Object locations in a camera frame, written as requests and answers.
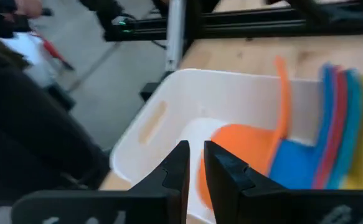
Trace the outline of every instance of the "black cable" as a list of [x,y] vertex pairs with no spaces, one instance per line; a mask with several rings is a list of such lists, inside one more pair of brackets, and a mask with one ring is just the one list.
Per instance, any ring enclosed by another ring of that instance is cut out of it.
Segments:
[[158,43],[156,40],[151,40],[152,44],[157,45],[158,47],[166,50],[166,46]]

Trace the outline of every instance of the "black metal frame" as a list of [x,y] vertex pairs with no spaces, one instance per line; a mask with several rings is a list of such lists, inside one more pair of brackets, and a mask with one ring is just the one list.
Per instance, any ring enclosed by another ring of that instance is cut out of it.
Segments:
[[[295,37],[312,35],[363,34],[363,5],[358,2],[339,2],[321,5],[326,19],[305,19],[301,11],[291,7],[251,11],[203,14],[196,39]],[[166,19],[127,20],[114,25],[116,32],[104,35],[107,41],[137,41],[166,39]]]

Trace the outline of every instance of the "blue plastic piece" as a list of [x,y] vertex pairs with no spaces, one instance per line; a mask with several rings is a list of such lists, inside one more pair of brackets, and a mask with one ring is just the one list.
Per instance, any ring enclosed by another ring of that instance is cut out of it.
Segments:
[[350,169],[354,149],[361,127],[363,93],[358,71],[346,71],[347,80],[347,117],[343,132],[342,142],[337,154],[336,162],[332,169],[327,189],[338,189],[343,177]]
[[270,171],[270,178],[289,189],[310,189],[314,174],[323,156],[334,107],[334,67],[325,64],[322,69],[324,83],[324,115],[316,146],[282,140]]

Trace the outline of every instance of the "colorful plastic plate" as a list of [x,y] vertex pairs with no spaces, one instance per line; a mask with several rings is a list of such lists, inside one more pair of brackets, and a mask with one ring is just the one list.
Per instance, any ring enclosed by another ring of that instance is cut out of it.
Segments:
[[332,168],[339,152],[339,146],[342,141],[344,125],[346,122],[347,80],[345,71],[342,71],[339,68],[334,78],[336,78],[336,94],[334,94],[335,107],[332,114],[331,127],[329,128],[325,151],[314,175],[314,189],[324,189],[328,183],[329,176],[331,175]]

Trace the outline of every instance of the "gray floor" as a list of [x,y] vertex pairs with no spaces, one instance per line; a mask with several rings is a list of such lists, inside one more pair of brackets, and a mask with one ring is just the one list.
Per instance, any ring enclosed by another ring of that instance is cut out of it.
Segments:
[[[118,2],[136,17],[153,8],[150,0]],[[104,42],[97,19],[77,0],[44,4],[55,17],[36,21],[39,32],[77,69],[58,77],[77,102],[72,115],[103,149],[109,149],[142,107],[139,90],[163,74],[165,51],[151,42]]]

